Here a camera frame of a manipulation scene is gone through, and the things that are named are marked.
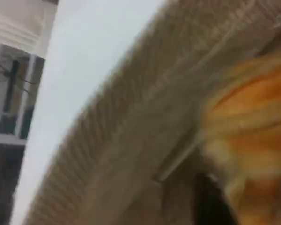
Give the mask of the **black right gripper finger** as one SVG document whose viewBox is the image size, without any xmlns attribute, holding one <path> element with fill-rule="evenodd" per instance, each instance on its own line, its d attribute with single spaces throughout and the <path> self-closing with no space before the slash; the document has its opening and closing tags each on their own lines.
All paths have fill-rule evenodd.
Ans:
<svg viewBox="0 0 281 225">
<path fill-rule="evenodd" d="M 206 174 L 195 177 L 194 223 L 196 225 L 234 225 L 217 183 Z"/>
</svg>

